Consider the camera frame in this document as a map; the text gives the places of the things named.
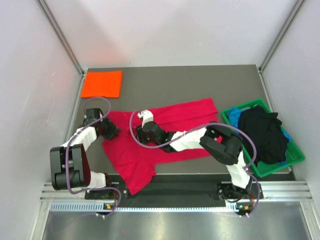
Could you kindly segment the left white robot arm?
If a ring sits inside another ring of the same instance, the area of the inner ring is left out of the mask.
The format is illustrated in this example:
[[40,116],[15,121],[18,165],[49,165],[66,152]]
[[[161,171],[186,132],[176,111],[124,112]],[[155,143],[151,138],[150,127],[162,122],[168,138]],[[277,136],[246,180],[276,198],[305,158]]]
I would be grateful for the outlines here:
[[113,140],[120,131],[101,109],[86,109],[83,124],[72,137],[49,151],[53,189],[68,190],[72,194],[94,190],[102,198],[109,198],[114,191],[111,180],[106,173],[90,170],[87,150],[99,137]]

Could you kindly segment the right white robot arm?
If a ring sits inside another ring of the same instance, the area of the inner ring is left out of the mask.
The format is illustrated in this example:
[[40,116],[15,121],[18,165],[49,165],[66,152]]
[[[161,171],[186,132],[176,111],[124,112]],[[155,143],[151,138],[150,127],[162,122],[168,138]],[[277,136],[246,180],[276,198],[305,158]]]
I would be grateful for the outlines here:
[[245,198],[252,191],[252,178],[245,164],[243,139],[251,144],[252,161],[257,156],[254,142],[243,131],[227,124],[210,122],[189,131],[165,131],[155,121],[135,127],[133,139],[142,147],[161,149],[166,153],[186,150],[205,150],[215,160],[227,167],[231,176],[231,189],[221,190],[223,198]]

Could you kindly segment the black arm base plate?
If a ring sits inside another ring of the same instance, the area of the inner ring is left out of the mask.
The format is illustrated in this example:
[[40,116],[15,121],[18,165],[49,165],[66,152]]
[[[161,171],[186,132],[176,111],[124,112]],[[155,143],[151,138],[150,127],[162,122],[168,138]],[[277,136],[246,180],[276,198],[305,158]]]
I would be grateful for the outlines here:
[[160,174],[131,193],[119,175],[111,175],[112,187],[121,192],[121,208],[201,208],[224,207],[227,203],[244,201],[253,204],[264,197],[261,185],[252,179],[249,194],[241,198],[221,197],[221,190],[230,190],[231,178],[226,174]]

